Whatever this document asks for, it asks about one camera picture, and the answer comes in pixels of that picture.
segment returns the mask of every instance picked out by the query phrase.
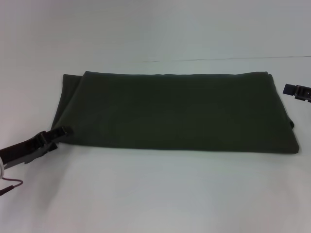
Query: dark green cloth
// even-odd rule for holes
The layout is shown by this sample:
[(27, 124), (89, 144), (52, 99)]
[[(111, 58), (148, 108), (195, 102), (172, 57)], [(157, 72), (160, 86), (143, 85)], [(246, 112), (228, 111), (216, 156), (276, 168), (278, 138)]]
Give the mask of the dark green cloth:
[(97, 147), (297, 153), (267, 72), (240, 75), (64, 75), (53, 127)]

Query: white table surface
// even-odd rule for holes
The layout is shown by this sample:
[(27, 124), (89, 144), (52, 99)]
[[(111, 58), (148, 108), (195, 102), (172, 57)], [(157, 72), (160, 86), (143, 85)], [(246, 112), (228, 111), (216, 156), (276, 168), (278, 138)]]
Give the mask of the white table surface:
[[(2, 0), (0, 148), (49, 130), (63, 74), (268, 71), (297, 155), (61, 144), (6, 170), (1, 233), (309, 233), (309, 0)], [(0, 182), (0, 188), (11, 183)]]

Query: olive green fabric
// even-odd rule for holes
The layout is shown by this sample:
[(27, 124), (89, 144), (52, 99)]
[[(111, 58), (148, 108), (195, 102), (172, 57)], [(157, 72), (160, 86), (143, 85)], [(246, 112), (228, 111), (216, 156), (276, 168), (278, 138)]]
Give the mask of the olive green fabric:
[(297, 153), (266, 72), (240, 75), (64, 75), (53, 128), (97, 147)]

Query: white backdrop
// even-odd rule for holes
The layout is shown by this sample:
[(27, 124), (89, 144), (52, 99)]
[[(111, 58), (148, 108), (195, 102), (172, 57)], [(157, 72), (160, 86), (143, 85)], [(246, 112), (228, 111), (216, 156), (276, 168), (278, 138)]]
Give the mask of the white backdrop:
[[(309, 233), (311, 86), (307, 0), (2, 0), (0, 148), (49, 130), (64, 73), (268, 71), (298, 155), (60, 145), (6, 170), (3, 233)], [(1, 181), (0, 188), (10, 183)]]

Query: folded cloth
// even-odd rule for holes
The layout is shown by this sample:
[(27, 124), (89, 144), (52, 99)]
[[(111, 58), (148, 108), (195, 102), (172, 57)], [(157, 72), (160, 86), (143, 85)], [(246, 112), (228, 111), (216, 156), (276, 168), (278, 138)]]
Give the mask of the folded cloth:
[(65, 143), (133, 149), (297, 153), (267, 72), (240, 75), (64, 75), (52, 128)]

